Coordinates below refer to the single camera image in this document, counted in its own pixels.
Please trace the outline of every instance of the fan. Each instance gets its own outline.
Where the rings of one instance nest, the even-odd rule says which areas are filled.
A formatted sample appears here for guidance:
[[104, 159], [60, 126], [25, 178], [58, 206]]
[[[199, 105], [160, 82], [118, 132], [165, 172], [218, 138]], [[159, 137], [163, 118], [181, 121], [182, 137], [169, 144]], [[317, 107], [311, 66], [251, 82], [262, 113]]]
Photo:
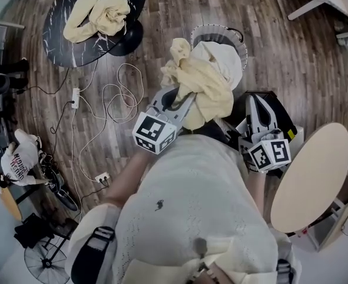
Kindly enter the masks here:
[[25, 265], [41, 283], [65, 284], [70, 277], [64, 269], [66, 256], [60, 250], [63, 243], [56, 247], [49, 241], [39, 241], [35, 247], [27, 247], [24, 251]]

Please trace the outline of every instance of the power strip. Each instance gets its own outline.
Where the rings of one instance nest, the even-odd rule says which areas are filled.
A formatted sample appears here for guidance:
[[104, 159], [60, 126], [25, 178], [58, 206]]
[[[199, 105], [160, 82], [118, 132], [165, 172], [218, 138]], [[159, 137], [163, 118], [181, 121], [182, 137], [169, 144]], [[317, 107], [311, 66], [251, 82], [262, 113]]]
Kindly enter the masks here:
[[73, 97], [71, 100], [74, 101], [74, 103], [71, 103], [71, 107], [74, 109], [79, 108], [79, 95], [80, 95], [80, 89], [73, 88]]
[[109, 178], [110, 178], [109, 173], [108, 173], [108, 172], [105, 172], [105, 173], [102, 173], [102, 174], [99, 175], [99, 176], [96, 176], [96, 177], [95, 177], [95, 180], [96, 180], [98, 183], [100, 183], [100, 180], [104, 181], [104, 180], [107, 180], [107, 179], [109, 179]]

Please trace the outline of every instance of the black marble table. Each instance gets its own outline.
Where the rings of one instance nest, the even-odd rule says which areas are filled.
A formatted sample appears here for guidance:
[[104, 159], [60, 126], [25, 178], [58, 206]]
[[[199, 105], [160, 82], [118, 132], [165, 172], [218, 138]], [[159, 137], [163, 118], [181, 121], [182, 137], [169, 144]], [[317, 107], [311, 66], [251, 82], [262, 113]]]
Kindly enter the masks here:
[[126, 30], [114, 36], [96, 33], [91, 38], [72, 43], [63, 37], [67, 19], [77, 0], [54, 0], [45, 19], [43, 46], [48, 58], [61, 67], [79, 67], [91, 63], [106, 53], [124, 56], [134, 51], [142, 40], [142, 25], [137, 21], [145, 0], [128, 0], [131, 12], [126, 16]]

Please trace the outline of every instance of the beige round table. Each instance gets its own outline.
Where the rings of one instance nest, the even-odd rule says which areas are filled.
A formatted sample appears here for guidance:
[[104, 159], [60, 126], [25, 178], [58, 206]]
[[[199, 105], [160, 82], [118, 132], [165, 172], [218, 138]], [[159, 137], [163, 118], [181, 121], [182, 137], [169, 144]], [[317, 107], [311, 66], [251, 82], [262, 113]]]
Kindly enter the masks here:
[[314, 222], [338, 195], [348, 172], [348, 132], [339, 123], [313, 133], [284, 173], [271, 209], [274, 228], [298, 231]]

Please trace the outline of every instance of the yellow towel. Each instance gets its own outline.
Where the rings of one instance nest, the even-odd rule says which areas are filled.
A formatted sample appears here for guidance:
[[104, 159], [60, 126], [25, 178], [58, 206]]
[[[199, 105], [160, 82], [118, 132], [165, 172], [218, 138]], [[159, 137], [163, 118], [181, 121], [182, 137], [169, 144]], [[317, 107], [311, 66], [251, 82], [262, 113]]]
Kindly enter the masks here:
[[[90, 22], [78, 27], [90, 14]], [[124, 25], [124, 19], [131, 9], [127, 0], [77, 0], [66, 22], [63, 36], [71, 42], [79, 43], [97, 31], [114, 36]]]
[[216, 117], [229, 116], [233, 93], [222, 74], [209, 62], [191, 57], [190, 44], [183, 38], [173, 40], [170, 52], [173, 60], [161, 68], [164, 74], [161, 85], [180, 85], [176, 102], [190, 92], [197, 93], [196, 104], [190, 108], [183, 126], [195, 130]]

